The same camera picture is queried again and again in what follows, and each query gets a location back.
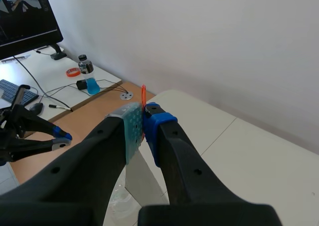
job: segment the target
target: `blue gripper pad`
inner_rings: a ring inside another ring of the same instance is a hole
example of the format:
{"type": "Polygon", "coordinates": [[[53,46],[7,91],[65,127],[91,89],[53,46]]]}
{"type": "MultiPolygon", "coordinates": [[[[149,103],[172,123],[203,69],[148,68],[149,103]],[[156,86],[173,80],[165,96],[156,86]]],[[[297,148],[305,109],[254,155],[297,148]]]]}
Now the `blue gripper pad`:
{"type": "Polygon", "coordinates": [[[107,115],[122,118],[125,129],[126,164],[134,156],[142,143],[143,112],[141,103],[130,103],[107,115]]]}

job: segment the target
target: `transparent plastic container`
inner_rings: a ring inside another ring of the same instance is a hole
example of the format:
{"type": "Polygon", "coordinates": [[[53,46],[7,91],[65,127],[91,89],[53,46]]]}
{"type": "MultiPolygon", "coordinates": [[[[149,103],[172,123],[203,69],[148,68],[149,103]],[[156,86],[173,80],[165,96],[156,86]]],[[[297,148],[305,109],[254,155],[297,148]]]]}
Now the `transparent plastic container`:
{"type": "Polygon", "coordinates": [[[125,189],[125,168],[120,174],[114,190],[112,192],[109,209],[113,222],[121,223],[121,220],[130,217],[136,212],[139,203],[132,197],[132,195],[125,189]]]}
{"type": "Polygon", "coordinates": [[[92,62],[87,59],[86,55],[80,55],[79,60],[79,68],[86,81],[88,93],[91,95],[99,93],[100,87],[94,78],[94,68],[92,62]]]}

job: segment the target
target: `blue liquid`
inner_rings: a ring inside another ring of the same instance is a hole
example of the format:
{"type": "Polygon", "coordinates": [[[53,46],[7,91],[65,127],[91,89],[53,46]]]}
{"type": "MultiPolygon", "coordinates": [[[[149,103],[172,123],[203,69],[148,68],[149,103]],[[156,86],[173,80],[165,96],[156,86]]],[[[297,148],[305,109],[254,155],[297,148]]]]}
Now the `blue liquid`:
{"type": "Polygon", "coordinates": [[[86,79],[86,84],[88,85],[89,94],[94,95],[100,92],[100,87],[94,78],[86,79]]]}

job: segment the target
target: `desk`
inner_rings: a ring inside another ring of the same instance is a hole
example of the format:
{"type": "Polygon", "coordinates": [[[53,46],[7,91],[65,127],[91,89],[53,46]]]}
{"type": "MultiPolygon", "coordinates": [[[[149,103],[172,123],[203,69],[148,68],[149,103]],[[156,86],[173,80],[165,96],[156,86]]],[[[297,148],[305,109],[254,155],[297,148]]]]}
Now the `desk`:
{"type": "MultiPolygon", "coordinates": [[[[49,47],[46,49],[41,50],[42,53],[45,54],[52,54],[55,51],[49,47]]],[[[66,86],[72,83],[76,83],[78,80],[82,80],[83,77],[81,75],[69,78],[65,75],[65,72],[70,68],[78,67],[78,64],[69,58],[62,58],[60,60],[53,60],[50,56],[44,54],[38,54],[35,51],[29,51],[18,56],[25,56],[30,55],[27,59],[21,60],[22,64],[32,73],[32,75],[37,79],[41,87],[44,91],[50,91],[58,87],[66,86]]],[[[111,82],[102,81],[99,82],[101,88],[107,87],[115,87],[116,84],[120,84],[122,82],[121,79],[113,76],[112,74],[104,71],[101,68],[94,66],[94,73],[96,80],[106,79],[111,82]]],[[[26,72],[26,70],[19,65],[19,63],[10,62],[7,64],[3,64],[0,62],[0,80],[5,79],[10,81],[16,85],[27,84],[32,87],[35,87],[39,91],[39,95],[42,96],[42,91],[38,88],[35,81],[32,77],[26,72]]],[[[54,95],[55,98],[65,102],[68,104],[73,110],[83,106],[84,104],[88,103],[96,96],[88,96],[83,92],[80,92],[77,89],[67,87],[57,94],[54,95]]],[[[26,106],[27,109],[37,102],[40,101],[38,98],[36,101],[33,101],[29,105],[26,106]]],[[[55,121],[61,118],[63,115],[68,114],[69,111],[61,110],[61,109],[51,109],[49,108],[49,104],[53,105],[61,105],[61,103],[50,99],[50,98],[43,98],[42,102],[44,103],[44,110],[40,117],[48,121],[55,121]]],[[[4,100],[0,101],[0,108],[10,106],[9,103],[5,102],[4,100]]]]}
{"type": "MultiPolygon", "coordinates": [[[[140,100],[140,88],[129,83],[123,86],[135,93],[131,101],[140,100]]],[[[284,226],[318,225],[318,155],[179,91],[163,92],[150,101],[160,104],[178,118],[202,158],[236,195],[250,202],[272,205],[284,226]]],[[[117,94],[110,92],[57,123],[62,129],[71,132],[75,144],[104,115],[122,104],[118,102],[117,94]],[[94,114],[86,114],[92,109],[94,114]],[[86,127],[79,127],[83,122],[86,127]]],[[[49,139],[47,135],[39,133],[30,138],[49,139]]],[[[23,183],[63,151],[29,157],[11,165],[18,180],[23,183]]],[[[139,151],[165,193],[161,170],[155,166],[145,141],[139,151]]]]}
{"type": "MultiPolygon", "coordinates": [[[[99,96],[95,100],[89,102],[73,113],[64,116],[54,123],[73,136],[71,147],[81,142],[108,113],[113,112],[127,103],[141,102],[140,87],[137,87],[132,83],[124,83],[122,86],[128,91],[134,93],[134,97],[131,100],[121,100],[119,98],[119,92],[111,91],[99,96]]],[[[148,100],[153,96],[153,94],[147,93],[148,100]]],[[[37,132],[29,136],[27,139],[49,140],[52,139],[52,137],[50,135],[37,132]]],[[[11,163],[11,167],[19,183],[22,184],[69,148],[70,147],[66,147],[65,149],[31,156],[15,163],[11,163]]]]}

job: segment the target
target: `keyboard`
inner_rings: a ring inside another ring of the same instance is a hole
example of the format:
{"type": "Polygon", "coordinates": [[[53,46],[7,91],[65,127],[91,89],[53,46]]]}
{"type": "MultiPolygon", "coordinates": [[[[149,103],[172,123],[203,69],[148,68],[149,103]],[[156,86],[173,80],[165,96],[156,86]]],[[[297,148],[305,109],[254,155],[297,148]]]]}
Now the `keyboard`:
{"type": "MultiPolygon", "coordinates": [[[[0,94],[3,91],[1,98],[9,103],[12,103],[15,97],[16,92],[18,91],[19,86],[8,82],[4,79],[0,80],[0,94]]],[[[22,105],[26,106],[29,103],[33,102],[39,97],[38,94],[35,94],[29,90],[24,90],[22,105]]]]}

